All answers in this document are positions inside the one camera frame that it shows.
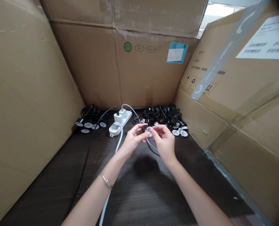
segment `white cable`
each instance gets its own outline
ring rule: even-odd
[[[139,118],[139,116],[137,115],[137,113],[135,112],[135,110],[132,108],[132,107],[130,107],[131,108],[131,110],[135,113],[135,115]],[[156,147],[154,147],[150,142],[149,142],[149,140],[148,139],[146,139],[146,141],[151,145],[151,147],[153,147],[155,150],[157,150],[157,148]]]
[[[118,148],[119,148],[119,146],[120,146],[120,143],[121,143],[121,140],[122,140],[122,137],[123,137],[123,127],[122,127],[122,126],[121,126],[121,129],[122,129],[122,130],[121,130],[121,137],[120,137],[120,140],[118,141],[118,145],[117,145],[117,148],[115,149],[115,153],[118,152]],[[99,222],[99,226],[102,226],[102,224],[103,224],[104,215],[105,215],[107,203],[108,203],[108,200],[109,200],[109,196],[110,196],[110,193],[109,193],[108,198],[107,198],[107,200],[106,200],[106,202],[105,202],[105,205],[104,205],[104,207],[103,207],[103,210],[102,210],[102,213],[101,213],[100,222]]]
[[[151,147],[153,147],[155,150],[157,150],[157,148],[156,147],[154,147],[150,142],[149,142],[149,140],[148,139],[146,139],[146,141],[150,144],[150,146]]]

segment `cardboard wall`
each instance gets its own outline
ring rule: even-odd
[[[52,22],[196,38],[207,1],[41,0]]]
[[[208,24],[180,82],[175,104],[189,133],[209,149],[257,206],[279,225],[279,59],[236,58],[264,21],[269,3],[198,101],[191,98],[245,10]]]
[[[48,19],[0,1],[0,219],[73,131],[84,103]]]
[[[206,1],[41,2],[87,105],[173,102],[197,45]],[[166,61],[171,42],[189,45],[183,63]]]
[[[180,84],[187,94],[193,93],[244,11],[208,24]],[[229,123],[241,119],[279,93],[279,59],[236,58],[264,21],[276,15],[279,15],[279,8],[271,2],[211,81],[210,88],[199,98],[200,103]]]
[[[274,225],[279,225],[279,159],[231,127],[210,147]]]

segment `white power strip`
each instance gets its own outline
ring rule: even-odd
[[[111,137],[114,137],[121,132],[122,128],[126,125],[128,120],[131,118],[132,112],[123,109],[119,111],[119,115],[115,113],[113,116],[114,116],[114,123],[112,124],[111,127],[109,127],[109,133]]]

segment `table surface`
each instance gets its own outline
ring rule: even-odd
[[[123,139],[134,125],[124,127]],[[119,135],[95,131],[83,181],[75,203],[114,155]],[[4,225],[60,225],[75,193],[90,133],[78,127],[1,220]],[[176,137],[175,153],[193,179],[228,217],[253,214],[238,193],[190,137]],[[173,176],[159,156],[140,143],[111,191],[103,225],[191,225],[196,220]]]

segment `woman's right hand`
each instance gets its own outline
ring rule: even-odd
[[[165,164],[176,160],[175,136],[165,125],[156,125],[150,130],[153,140],[156,142],[159,155]]]

